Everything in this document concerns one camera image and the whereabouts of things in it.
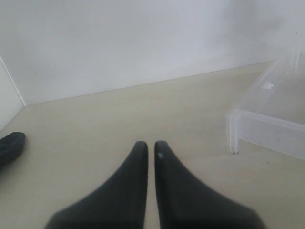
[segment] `transparent plastic box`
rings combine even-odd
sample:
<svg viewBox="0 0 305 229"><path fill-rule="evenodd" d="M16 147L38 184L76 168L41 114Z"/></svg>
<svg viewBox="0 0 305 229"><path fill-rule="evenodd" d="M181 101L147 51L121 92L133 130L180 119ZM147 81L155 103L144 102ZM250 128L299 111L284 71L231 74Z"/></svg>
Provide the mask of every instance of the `transparent plastic box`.
<svg viewBox="0 0 305 229"><path fill-rule="evenodd" d="M245 140L305 159L305 54L283 55L226 114L230 152Z"/></svg>

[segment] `beige tabletop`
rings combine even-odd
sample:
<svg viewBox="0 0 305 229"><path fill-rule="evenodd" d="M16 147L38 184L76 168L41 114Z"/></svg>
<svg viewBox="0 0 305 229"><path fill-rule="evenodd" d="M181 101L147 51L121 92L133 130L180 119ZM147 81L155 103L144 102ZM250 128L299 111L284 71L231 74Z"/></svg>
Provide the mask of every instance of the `beige tabletop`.
<svg viewBox="0 0 305 229"><path fill-rule="evenodd" d="M149 145L146 229L157 229L153 144L166 140L203 182L255 209L270 229L305 228L305 160L241 142L226 150L225 112L267 64L201 74L25 108L0 133L27 136L0 171L0 228L42 229L101 185L137 140Z"/></svg>

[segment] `black object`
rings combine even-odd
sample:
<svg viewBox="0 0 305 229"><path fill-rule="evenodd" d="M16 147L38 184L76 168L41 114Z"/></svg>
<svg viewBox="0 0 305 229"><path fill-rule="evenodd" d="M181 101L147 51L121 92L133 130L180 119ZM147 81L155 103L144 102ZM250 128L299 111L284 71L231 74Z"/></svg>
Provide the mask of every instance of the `black object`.
<svg viewBox="0 0 305 229"><path fill-rule="evenodd" d="M25 134L13 132L0 139L0 167L14 161L23 151Z"/></svg>
<svg viewBox="0 0 305 229"><path fill-rule="evenodd" d="M251 209L203 184L165 141L155 144L155 185L162 229L265 229Z"/></svg>
<svg viewBox="0 0 305 229"><path fill-rule="evenodd" d="M46 229L143 229L148 149L136 142L120 168L101 187L56 213Z"/></svg>

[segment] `white wall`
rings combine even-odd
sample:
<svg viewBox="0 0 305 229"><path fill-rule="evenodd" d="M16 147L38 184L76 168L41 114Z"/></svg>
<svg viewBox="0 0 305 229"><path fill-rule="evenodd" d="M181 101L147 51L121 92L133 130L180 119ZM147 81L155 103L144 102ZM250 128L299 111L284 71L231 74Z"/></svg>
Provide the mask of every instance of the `white wall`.
<svg viewBox="0 0 305 229"><path fill-rule="evenodd" d="M27 104L274 59L302 0L5 0L0 54Z"/></svg>
<svg viewBox="0 0 305 229"><path fill-rule="evenodd" d="M22 101L0 61L0 131L22 108Z"/></svg>

